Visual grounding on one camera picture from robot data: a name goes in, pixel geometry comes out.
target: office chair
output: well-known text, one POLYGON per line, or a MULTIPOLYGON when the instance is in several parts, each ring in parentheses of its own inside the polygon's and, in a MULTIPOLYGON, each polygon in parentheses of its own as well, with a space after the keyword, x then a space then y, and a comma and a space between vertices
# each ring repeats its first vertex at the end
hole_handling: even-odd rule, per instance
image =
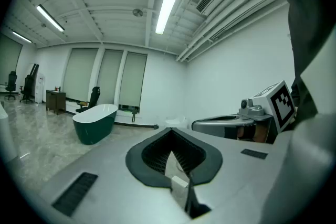
POLYGON ((6 95, 5 98, 8 97, 8 99, 10 99, 10 97, 13 97, 14 100, 15 100, 15 96, 12 95, 12 92, 15 91, 15 89, 16 89, 16 84, 15 84, 16 79, 17 79, 17 75, 16 75, 15 71, 11 71, 10 74, 8 75, 8 83, 5 82, 6 91, 9 91, 9 95, 6 95))
POLYGON ((30 99, 30 96, 32 94, 31 92, 32 92, 32 89, 33 89, 33 83, 34 83, 33 76, 27 75, 26 78, 25 78, 25 86, 23 88, 23 91, 21 91, 21 93, 23 94, 23 98, 20 100, 20 102, 24 101, 24 100, 26 100, 26 103, 27 103, 27 101, 33 102, 30 99))
POLYGON ((97 105, 97 101, 100 95, 100 90, 99 87, 93 87, 92 88, 92 93, 91 93, 91 98, 90 98, 90 103, 89 106, 85 106, 83 107, 82 104, 77 103, 78 105, 80 105, 79 109, 76 109, 76 112, 81 113, 84 112, 90 108, 93 108, 95 105, 97 105))

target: window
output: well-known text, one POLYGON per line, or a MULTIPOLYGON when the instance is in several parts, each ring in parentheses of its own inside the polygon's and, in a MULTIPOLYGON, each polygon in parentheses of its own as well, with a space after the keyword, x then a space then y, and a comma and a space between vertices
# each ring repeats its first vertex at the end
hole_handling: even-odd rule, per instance
POLYGON ((96 54, 96 49, 72 50, 63 86, 67 98, 88 101, 89 83, 96 54))
POLYGON ((98 104, 114 104, 114 93, 122 53, 122 51, 117 50, 105 50, 97 82, 97 86, 100 87, 98 104))
POLYGON ((140 107, 143 75, 147 55, 128 53, 122 75, 119 104, 120 107, 140 107))
POLYGON ((8 75, 16 71, 22 45, 0 34, 0 84, 8 82, 8 75))

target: marble floor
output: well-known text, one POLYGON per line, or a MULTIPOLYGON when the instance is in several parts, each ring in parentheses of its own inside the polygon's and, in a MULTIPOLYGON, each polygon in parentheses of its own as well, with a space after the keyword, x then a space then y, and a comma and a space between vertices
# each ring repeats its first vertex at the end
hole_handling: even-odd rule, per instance
MULTIPOLYGON (((76 135, 71 114, 56 115, 52 111, 46 111, 43 103, 20 103, 18 97, 8 101, 0 96, 0 101, 4 101, 18 151, 18 157, 10 162, 9 169, 25 188, 36 193, 52 176, 92 148, 153 130, 115 124, 111 134, 97 144, 83 145, 76 135)), ((166 176, 172 178, 174 175, 189 181, 177 169, 176 159, 171 154, 166 166, 166 176)), ((177 189, 175 199, 183 206, 187 188, 179 189, 176 184, 174 186, 177 189)))

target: wooden cabinet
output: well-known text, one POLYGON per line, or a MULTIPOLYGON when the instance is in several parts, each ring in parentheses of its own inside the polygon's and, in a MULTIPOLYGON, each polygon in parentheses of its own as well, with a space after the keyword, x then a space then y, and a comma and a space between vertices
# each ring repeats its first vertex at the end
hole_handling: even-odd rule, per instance
POLYGON ((54 110, 54 112, 58 115, 58 111, 66 110, 65 104, 65 92, 58 92, 53 90, 47 90, 46 92, 46 110, 54 110))

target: linear light fixture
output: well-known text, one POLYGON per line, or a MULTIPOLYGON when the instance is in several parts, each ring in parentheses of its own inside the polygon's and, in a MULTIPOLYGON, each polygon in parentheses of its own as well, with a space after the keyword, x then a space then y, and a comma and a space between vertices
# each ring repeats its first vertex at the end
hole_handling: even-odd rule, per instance
POLYGON ((56 22, 56 20, 46 11, 46 9, 45 8, 43 8, 42 7, 42 5, 38 5, 37 7, 37 10, 44 16, 44 17, 46 17, 46 19, 49 21, 49 22, 51 22, 51 24, 53 25, 53 26, 55 26, 58 30, 60 30, 61 32, 63 32, 64 31, 64 28, 63 27, 61 27, 61 25, 58 23, 58 22, 56 22))
POLYGON ((157 34, 162 35, 164 28, 166 27, 170 12, 174 6, 176 0, 163 0, 159 20, 157 21, 156 30, 157 34))
POLYGON ((25 37, 19 35, 17 32, 13 32, 13 34, 16 35, 16 36, 18 36, 19 38, 22 38, 23 40, 25 40, 25 41, 27 41, 29 43, 32 43, 28 38, 25 38, 25 37))

